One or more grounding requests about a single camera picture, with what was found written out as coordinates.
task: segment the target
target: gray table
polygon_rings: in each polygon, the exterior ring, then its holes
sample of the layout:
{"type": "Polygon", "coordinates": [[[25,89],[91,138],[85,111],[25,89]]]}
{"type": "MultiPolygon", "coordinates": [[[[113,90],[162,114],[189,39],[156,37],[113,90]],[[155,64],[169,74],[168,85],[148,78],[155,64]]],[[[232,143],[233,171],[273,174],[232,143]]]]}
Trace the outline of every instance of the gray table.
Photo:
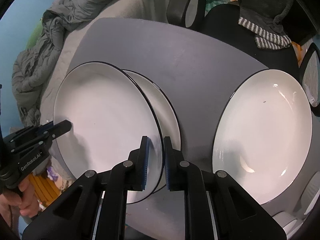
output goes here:
{"type": "MultiPolygon", "coordinates": [[[[211,171],[212,142],[220,115],[235,89],[263,64],[212,37],[173,25],[138,19],[102,18],[81,41],[69,71],[88,61],[104,61],[153,80],[171,101],[181,125],[186,160],[211,171]]],[[[313,116],[308,158],[295,181],[263,207],[274,215],[296,207],[320,167],[320,125],[313,116]]],[[[156,239],[184,239],[182,192],[166,188],[127,205],[126,223],[156,239]]]]}

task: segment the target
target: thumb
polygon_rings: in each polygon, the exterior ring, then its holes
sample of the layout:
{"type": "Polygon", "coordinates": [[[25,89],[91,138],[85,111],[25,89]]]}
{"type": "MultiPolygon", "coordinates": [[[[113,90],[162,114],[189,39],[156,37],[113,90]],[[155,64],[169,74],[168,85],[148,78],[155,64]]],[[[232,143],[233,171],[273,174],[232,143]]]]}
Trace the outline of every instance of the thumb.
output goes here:
{"type": "Polygon", "coordinates": [[[20,196],[10,190],[3,192],[4,202],[10,206],[19,206],[22,203],[20,196]]]}

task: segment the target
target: metal screw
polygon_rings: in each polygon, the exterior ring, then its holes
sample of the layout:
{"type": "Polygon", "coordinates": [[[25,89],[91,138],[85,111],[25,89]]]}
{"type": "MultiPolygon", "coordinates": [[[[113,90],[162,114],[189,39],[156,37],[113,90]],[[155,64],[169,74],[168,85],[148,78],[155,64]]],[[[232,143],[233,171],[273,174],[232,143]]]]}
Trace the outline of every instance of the metal screw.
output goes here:
{"type": "Polygon", "coordinates": [[[124,167],[130,167],[130,166],[132,166],[133,165],[133,162],[132,161],[124,161],[123,162],[123,166],[124,167]]]}
{"type": "Polygon", "coordinates": [[[90,177],[92,177],[93,175],[94,175],[94,171],[93,170],[88,170],[88,171],[86,171],[85,172],[85,176],[87,177],[87,178],[90,178],[90,177]]]}
{"type": "Polygon", "coordinates": [[[181,166],[181,167],[188,167],[189,165],[190,165],[190,163],[187,162],[187,161],[181,161],[181,162],[180,162],[180,166],[181,166]]]}
{"type": "Polygon", "coordinates": [[[217,175],[220,177],[220,178],[225,178],[227,176],[227,173],[225,171],[218,171],[217,172],[217,175]]]}

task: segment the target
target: chair seat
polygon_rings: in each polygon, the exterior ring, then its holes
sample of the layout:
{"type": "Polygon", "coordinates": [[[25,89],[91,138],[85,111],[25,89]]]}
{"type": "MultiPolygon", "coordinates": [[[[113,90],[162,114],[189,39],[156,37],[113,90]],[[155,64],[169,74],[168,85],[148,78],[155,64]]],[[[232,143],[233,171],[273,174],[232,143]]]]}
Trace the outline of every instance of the chair seat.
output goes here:
{"type": "Polygon", "coordinates": [[[299,67],[293,47],[258,49],[255,33],[238,25],[239,13],[240,7],[237,5],[217,5],[206,15],[198,31],[243,51],[270,69],[282,70],[298,80],[299,67]]]}

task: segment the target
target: striped trim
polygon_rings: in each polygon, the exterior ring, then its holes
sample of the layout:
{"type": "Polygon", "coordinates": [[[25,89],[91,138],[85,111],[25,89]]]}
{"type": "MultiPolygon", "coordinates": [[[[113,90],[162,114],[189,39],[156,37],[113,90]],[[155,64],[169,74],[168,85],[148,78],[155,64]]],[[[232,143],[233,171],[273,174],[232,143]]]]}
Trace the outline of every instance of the striped trim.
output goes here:
{"type": "Polygon", "coordinates": [[[287,35],[280,36],[275,33],[270,33],[243,17],[239,17],[238,24],[257,34],[255,41],[258,48],[283,49],[289,47],[291,44],[291,40],[287,35]]]}

